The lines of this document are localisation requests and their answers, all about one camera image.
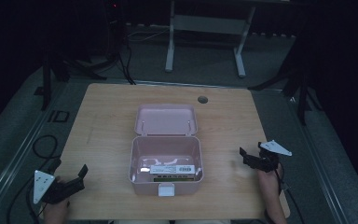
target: black cable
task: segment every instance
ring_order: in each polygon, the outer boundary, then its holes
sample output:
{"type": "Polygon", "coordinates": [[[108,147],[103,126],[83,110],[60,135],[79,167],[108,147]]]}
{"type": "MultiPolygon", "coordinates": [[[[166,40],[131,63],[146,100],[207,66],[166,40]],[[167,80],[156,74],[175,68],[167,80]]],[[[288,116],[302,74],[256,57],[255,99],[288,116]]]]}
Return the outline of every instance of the black cable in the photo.
{"type": "MultiPolygon", "coordinates": [[[[283,177],[284,177],[284,168],[283,168],[283,165],[280,163],[280,165],[281,165],[281,167],[282,167],[282,178],[280,178],[280,176],[279,176],[279,174],[278,174],[278,171],[277,170],[274,170],[275,171],[275,174],[276,174],[276,176],[278,177],[278,186],[279,186],[279,192],[281,192],[281,190],[282,190],[282,187],[281,187],[281,185],[286,185],[286,186],[288,186],[284,181],[283,181],[283,177]]],[[[301,214],[301,211],[300,211],[300,209],[299,209],[299,207],[298,207],[298,204],[297,204],[297,202],[296,202],[296,200],[295,200],[295,198],[293,197],[293,195],[292,195],[292,192],[290,192],[290,188],[288,187],[288,188],[285,188],[284,189],[284,191],[287,191],[287,193],[289,194],[289,196],[290,196],[290,198],[292,199],[292,201],[293,201],[293,204],[295,205],[295,207],[296,207],[296,210],[297,210],[297,213],[298,213],[298,216],[300,217],[300,219],[301,219],[301,223],[305,223],[304,222],[304,218],[302,217],[302,214],[301,214]]]]}
{"type": "Polygon", "coordinates": [[[27,204],[29,215],[31,216],[32,221],[34,222],[34,224],[38,224],[39,220],[37,219],[37,215],[34,212],[33,207],[31,206],[30,193],[31,193],[31,189],[33,189],[33,188],[34,188],[34,185],[32,185],[32,184],[28,186],[28,189],[27,189],[27,191],[25,193],[25,202],[27,204]]]}
{"type": "Polygon", "coordinates": [[[37,214],[38,217],[40,217],[40,215],[42,215],[43,211],[45,211],[46,206],[48,206],[47,203],[45,203],[45,205],[43,205],[43,208],[40,210],[39,214],[37,214]]]}
{"type": "Polygon", "coordinates": [[[128,73],[128,67],[126,67],[123,63],[123,59],[121,58],[120,53],[118,54],[118,60],[120,61],[121,67],[123,68],[122,72],[124,74],[124,77],[127,79],[127,81],[131,84],[131,85],[136,85],[136,83],[132,80],[132,78],[130,77],[130,74],[128,73]]]}
{"type": "MultiPolygon", "coordinates": [[[[43,167],[49,162],[49,160],[51,159],[54,159],[54,158],[58,158],[60,156],[53,156],[54,153],[56,152],[57,150],[57,147],[58,147],[58,140],[57,138],[54,136],[54,135],[51,135],[51,134],[47,134],[47,135],[43,135],[43,136],[40,136],[38,137],[36,140],[34,140],[34,143],[33,143],[33,152],[35,153],[35,155],[39,158],[42,158],[42,159],[45,159],[45,161],[42,163],[42,165],[38,168],[38,170],[42,170],[43,167]],[[41,156],[39,153],[37,153],[36,151],[36,143],[38,143],[41,139],[43,138],[52,138],[54,140],[54,147],[53,149],[51,150],[50,154],[48,157],[45,157],[45,156],[41,156]]],[[[34,179],[34,176],[32,175],[30,178],[28,178],[28,180],[25,182],[24,185],[21,186],[21,188],[19,189],[19,191],[16,193],[16,195],[14,196],[13,200],[10,202],[10,205],[7,209],[7,224],[10,224],[10,213],[11,213],[11,209],[13,208],[13,205],[14,205],[14,202],[16,202],[17,198],[20,196],[20,194],[22,193],[22,191],[25,189],[25,187],[27,187],[28,184],[30,184],[30,182],[34,179]]],[[[27,199],[27,205],[28,205],[28,202],[30,201],[29,200],[29,188],[27,189],[27,194],[26,194],[26,199],[27,199]]],[[[34,221],[34,216],[36,217],[36,215],[34,214],[34,210],[32,209],[32,206],[29,204],[29,207],[30,208],[30,215],[31,217],[33,218],[33,221],[34,221]]]]}
{"type": "Polygon", "coordinates": [[[130,48],[130,45],[128,43],[128,40],[127,40],[127,50],[130,52],[130,56],[129,56],[129,59],[127,60],[127,66],[126,66],[126,71],[127,71],[127,75],[129,76],[129,78],[131,79],[133,85],[136,85],[136,83],[133,81],[131,75],[130,75],[130,61],[131,61],[131,56],[132,56],[132,50],[130,48]]]}

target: wire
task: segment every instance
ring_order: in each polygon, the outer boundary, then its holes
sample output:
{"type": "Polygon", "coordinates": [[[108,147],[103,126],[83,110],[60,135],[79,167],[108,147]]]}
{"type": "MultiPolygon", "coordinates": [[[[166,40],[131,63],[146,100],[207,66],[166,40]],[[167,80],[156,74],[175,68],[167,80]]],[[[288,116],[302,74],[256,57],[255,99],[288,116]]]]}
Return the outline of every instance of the wire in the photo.
{"type": "MultiPolygon", "coordinates": [[[[54,135],[51,135],[51,134],[46,134],[46,135],[42,135],[40,137],[38,137],[36,140],[34,140],[34,143],[33,143],[33,152],[34,154],[41,158],[41,159],[45,159],[45,161],[42,163],[42,165],[40,165],[40,167],[38,168],[38,170],[42,170],[44,168],[44,166],[49,162],[49,160],[51,159],[54,159],[54,158],[58,158],[60,157],[61,155],[58,155],[58,156],[53,156],[54,153],[56,152],[57,150],[57,147],[58,147],[58,140],[57,138],[54,136],[54,135]],[[54,140],[54,146],[49,154],[49,156],[41,156],[39,153],[37,153],[36,151],[36,144],[41,140],[41,139],[44,139],[44,138],[52,138],[54,140]]],[[[22,193],[22,191],[27,187],[28,184],[30,184],[30,182],[34,179],[34,176],[32,175],[30,178],[28,178],[28,180],[25,182],[25,184],[23,184],[21,186],[21,188],[19,189],[19,191],[17,191],[16,195],[14,196],[13,200],[10,202],[10,205],[7,209],[7,224],[10,224],[10,213],[11,213],[11,209],[13,208],[13,205],[14,205],[14,202],[17,201],[17,198],[20,196],[20,194],[22,193]]],[[[32,188],[32,185],[30,185],[30,187],[28,187],[27,189],[27,192],[26,192],[26,200],[27,200],[27,206],[30,210],[30,216],[32,217],[33,221],[35,223],[38,223],[38,220],[37,220],[37,216],[36,214],[34,213],[34,209],[32,208],[31,204],[30,204],[30,198],[29,198],[29,193],[31,191],[31,188],[32,188]]]]}
{"type": "Polygon", "coordinates": [[[287,193],[289,194],[290,198],[292,199],[293,204],[294,204],[295,207],[296,207],[298,216],[299,216],[300,219],[301,219],[301,223],[305,223],[305,222],[304,222],[304,218],[303,218],[303,216],[302,216],[302,214],[301,214],[301,211],[300,211],[300,209],[299,209],[299,207],[298,207],[298,204],[297,204],[295,198],[293,197],[292,192],[290,191],[289,185],[283,181],[283,177],[284,177],[284,168],[283,168],[283,165],[282,165],[280,162],[279,162],[279,164],[280,164],[281,167],[282,167],[282,178],[280,178],[280,176],[279,176],[279,174],[278,174],[278,171],[277,171],[276,169],[274,170],[276,176],[278,177],[279,192],[281,193],[281,190],[282,190],[281,185],[286,185],[286,186],[287,186],[287,188],[285,188],[284,191],[287,191],[287,193]]]}
{"type": "Polygon", "coordinates": [[[43,205],[43,208],[40,210],[39,214],[37,214],[38,217],[40,217],[40,215],[42,215],[42,213],[45,211],[46,206],[48,206],[47,203],[45,203],[45,205],[43,205]]]}
{"type": "Polygon", "coordinates": [[[130,66],[130,59],[131,59],[131,49],[130,49],[130,58],[127,61],[127,66],[124,65],[123,63],[123,59],[121,58],[120,53],[118,54],[118,60],[120,61],[121,67],[123,68],[122,72],[124,74],[124,77],[127,79],[127,81],[131,84],[131,85],[136,85],[136,83],[133,81],[133,79],[130,76],[130,70],[129,70],[129,66],[130,66]]]}
{"type": "Polygon", "coordinates": [[[129,44],[127,44],[127,50],[130,52],[130,56],[129,56],[129,59],[127,60],[126,72],[127,72],[127,75],[129,76],[129,78],[131,79],[133,85],[136,85],[136,83],[132,80],[132,77],[130,76],[130,61],[131,61],[131,56],[132,56],[132,50],[131,50],[129,44]]]}
{"type": "Polygon", "coordinates": [[[145,41],[145,40],[148,40],[148,39],[151,39],[151,38],[153,38],[153,37],[155,37],[155,36],[158,36],[158,35],[162,35],[162,34],[164,34],[164,33],[167,33],[169,31],[169,29],[167,29],[167,30],[164,30],[164,31],[161,31],[161,32],[134,32],[134,33],[132,33],[132,34],[130,34],[130,35],[128,35],[128,36],[132,36],[132,35],[135,35],[135,34],[154,34],[154,35],[150,35],[150,36],[148,36],[148,37],[145,37],[144,39],[138,39],[138,40],[134,40],[134,39],[130,39],[130,41],[131,42],[142,42],[142,41],[145,41]]]}

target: table leg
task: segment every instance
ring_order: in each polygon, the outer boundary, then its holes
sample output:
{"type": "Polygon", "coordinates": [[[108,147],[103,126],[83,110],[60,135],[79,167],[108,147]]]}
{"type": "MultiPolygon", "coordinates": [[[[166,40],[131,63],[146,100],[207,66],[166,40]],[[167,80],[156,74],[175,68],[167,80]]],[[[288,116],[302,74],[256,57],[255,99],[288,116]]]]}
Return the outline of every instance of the table leg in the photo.
{"type": "Polygon", "coordinates": [[[238,76],[239,77],[245,77],[245,68],[243,66],[243,60],[242,60],[242,49],[243,49],[243,45],[245,44],[245,40],[246,37],[248,35],[249,32],[249,28],[251,26],[252,23],[252,19],[253,16],[255,14],[255,7],[251,8],[251,11],[249,13],[248,19],[246,20],[246,23],[243,25],[243,31],[242,31],[242,35],[241,35],[241,42],[238,45],[237,48],[234,48],[234,57],[235,57],[235,62],[237,64],[237,69],[238,69],[238,76]]]}
{"type": "Polygon", "coordinates": [[[170,43],[168,45],[167,62],[165,63],[165,71],[166,72],[171,72],[172,68],[173,68],[173,54],[174,54],[174,49],[175,49],[175,45],[173,43],[173,22],[174,22],[174,17],[175,17],[174,6],[175,6],[175,3],[172,0],[171,1],[171,18],[170,18],[170,43]]]}

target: metal frame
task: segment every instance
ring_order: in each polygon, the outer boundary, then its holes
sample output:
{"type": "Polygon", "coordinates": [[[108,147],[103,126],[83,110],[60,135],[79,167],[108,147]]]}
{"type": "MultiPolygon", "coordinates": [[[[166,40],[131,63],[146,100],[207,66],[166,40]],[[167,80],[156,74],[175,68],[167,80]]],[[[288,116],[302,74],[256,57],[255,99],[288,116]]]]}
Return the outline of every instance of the metal frame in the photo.
{"type": "Polygon", "coordinates": [[[249,28],[255,14],[255,7],[251,11],[246,20],[232,20],[220,18],[205,18],[197,16],[176,15],[175,1],[171,1],[171,18],[170,18],[170,43],[168,45],[167,62],[165,63],[165,71],[171,72],[173,70],[173,54],[174,54],[174,30],[188,30],[219,34],[241,35],[240,44],[234,48],[234,57],[237,64],[238,76],[245,77],[245,68],[242,60],[242,50],[245,44],[249,28]]]}

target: dark background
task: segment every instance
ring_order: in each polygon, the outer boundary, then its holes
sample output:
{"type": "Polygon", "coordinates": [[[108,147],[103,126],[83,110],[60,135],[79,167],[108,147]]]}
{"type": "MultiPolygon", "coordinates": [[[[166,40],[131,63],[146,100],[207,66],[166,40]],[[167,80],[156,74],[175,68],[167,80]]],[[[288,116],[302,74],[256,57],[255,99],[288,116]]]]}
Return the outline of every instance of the dark background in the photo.
{"type": "MultiPolygon", "coordinates": [[[[120,4],[109,1],[0,1],[0,113],[21,83],[42,65],[47,49],[87,60],[93,49],[106,48],[102,41],[108,32],[106,7],[101,6],[120,4]]],[[[233,2],[224,11],[201,1],[183,1],[177,8],[186,13],[242,17],[248,6],[239,7],[240,0],[233,2]]],[[[319,4],[324,7],[260,4],[251,32],[297,36],[301,44],[293,51],[297,58],[307,59],[310,85],[358,173],[358,1],[319,4]]],[[[123,7],[125,21],[132,25],[169,24],[169,1],[128,0],[123,7]]]]}

